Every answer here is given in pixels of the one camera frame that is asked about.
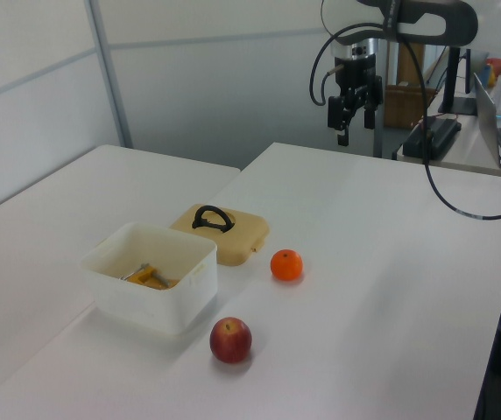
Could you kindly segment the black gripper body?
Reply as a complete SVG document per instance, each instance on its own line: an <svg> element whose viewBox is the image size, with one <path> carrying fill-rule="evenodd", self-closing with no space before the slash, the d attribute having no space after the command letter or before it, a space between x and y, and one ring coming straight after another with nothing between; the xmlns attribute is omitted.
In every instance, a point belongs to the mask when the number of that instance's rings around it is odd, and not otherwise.
<svg viewBox="0 0 501 420"><path fill-rule="evenodd" d="M335 58L342 66L335 73L345 108L377 108L383 102L382 78L376 74L376 56L359 59Z"/></svg>

